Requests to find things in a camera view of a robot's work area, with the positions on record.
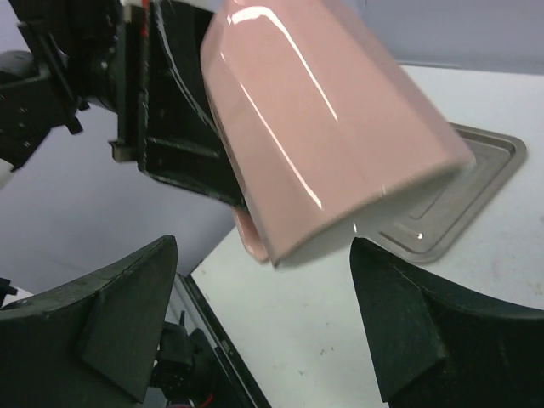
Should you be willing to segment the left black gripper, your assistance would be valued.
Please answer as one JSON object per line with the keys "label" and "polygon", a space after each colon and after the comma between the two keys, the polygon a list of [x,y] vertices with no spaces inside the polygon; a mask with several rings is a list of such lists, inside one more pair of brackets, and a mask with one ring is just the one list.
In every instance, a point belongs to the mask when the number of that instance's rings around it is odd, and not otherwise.
{"label": "left black gripper", "polygon": [[152,1],[146,13],[142,131],[139,53],[145,6],[123,1],[18,1],[28,49],[16,54],[16,167],[53,128],[82,132],[90,105],[117,115],[116,162],[229,206],[246,202],[218,135],[201,73],[200,46],[213,12]]}

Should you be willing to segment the pink faceted mug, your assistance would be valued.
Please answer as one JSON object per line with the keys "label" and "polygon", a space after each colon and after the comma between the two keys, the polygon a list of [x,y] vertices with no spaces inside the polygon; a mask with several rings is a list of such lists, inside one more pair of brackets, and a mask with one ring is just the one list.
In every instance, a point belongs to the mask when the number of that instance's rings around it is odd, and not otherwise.
{"label": "pink faceted mug", "polygon": [[294,268],[465,174],[466,143],[342,1],[225,1],[201,45],[256,260]]}

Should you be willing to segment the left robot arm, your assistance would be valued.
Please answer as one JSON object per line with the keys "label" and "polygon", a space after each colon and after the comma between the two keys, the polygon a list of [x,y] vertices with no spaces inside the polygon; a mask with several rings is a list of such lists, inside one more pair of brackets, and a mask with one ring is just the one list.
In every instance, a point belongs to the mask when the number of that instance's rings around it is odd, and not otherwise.
{"label": "left robot arm", "polygon": [[245,208],[201,72],[213,11],[182,1],[13,1],[27,50],[1,55],[1,158],[21,169],[78,113],[113,112],[116,162]]}

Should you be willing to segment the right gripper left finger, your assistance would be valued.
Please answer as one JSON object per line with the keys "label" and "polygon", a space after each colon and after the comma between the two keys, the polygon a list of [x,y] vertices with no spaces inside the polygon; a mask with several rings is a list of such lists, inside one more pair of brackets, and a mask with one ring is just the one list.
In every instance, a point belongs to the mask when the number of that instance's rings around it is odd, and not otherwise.
{"label": "right gripper left finger", "polygon": [[3,407],[135,407],[145,399],[178,247],[125,258],[1,309]]}

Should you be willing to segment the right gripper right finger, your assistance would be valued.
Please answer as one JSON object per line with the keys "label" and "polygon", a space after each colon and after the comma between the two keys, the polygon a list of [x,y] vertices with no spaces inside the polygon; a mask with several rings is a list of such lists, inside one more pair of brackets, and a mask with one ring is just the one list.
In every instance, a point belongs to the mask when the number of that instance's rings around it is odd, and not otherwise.
{"label": "right gripper right finger", "polygon": [[349,264],[383,402],[540,407],[543,313],[467,289],[355,239]]}

